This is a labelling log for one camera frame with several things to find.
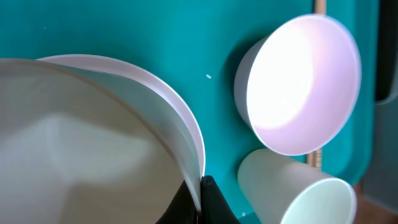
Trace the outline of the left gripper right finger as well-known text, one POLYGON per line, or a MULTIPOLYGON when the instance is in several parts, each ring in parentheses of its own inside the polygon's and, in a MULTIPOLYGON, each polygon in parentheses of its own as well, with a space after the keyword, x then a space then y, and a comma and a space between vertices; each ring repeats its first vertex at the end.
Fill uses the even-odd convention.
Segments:
POLYGON ((223 197, 216 181, 210 175, 201 179, 200 224, 240 224, 223 197))

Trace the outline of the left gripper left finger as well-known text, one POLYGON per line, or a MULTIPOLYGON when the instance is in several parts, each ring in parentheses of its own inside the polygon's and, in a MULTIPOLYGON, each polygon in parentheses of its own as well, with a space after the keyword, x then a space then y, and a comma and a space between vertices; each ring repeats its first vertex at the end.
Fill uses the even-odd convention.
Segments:
POLYGON ((183 181, 165 213, 156 224, 195 224, 196 222, 197 211, 190 191, 183 181))

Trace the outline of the white cup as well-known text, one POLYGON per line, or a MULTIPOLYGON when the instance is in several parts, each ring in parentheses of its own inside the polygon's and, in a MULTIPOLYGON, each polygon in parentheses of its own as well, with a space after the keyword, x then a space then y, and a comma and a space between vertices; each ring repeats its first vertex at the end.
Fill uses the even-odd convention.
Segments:
POLYGON ((261 223, 353 223, 357 199, 346 181, 268 149, 242 161, 238 183, 261 223))

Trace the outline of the cream bowl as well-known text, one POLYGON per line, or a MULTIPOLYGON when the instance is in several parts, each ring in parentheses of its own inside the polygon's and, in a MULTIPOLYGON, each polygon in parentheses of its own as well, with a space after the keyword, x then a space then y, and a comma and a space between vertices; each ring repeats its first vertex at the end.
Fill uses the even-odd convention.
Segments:
POLYGON ((156 223, 197 147, 170 103, 112 73, 1 60, 1 222, 156 223))

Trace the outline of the small pink bowl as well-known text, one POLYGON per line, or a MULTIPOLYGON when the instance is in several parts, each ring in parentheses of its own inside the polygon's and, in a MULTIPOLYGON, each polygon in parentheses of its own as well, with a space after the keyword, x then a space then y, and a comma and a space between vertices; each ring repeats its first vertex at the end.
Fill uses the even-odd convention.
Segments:
POLYGON ((330 142, 351 116, 361 59, 349 30, 322 14, 295 17, 241 59, 234 101, 266 148, 286 156, 330 142))

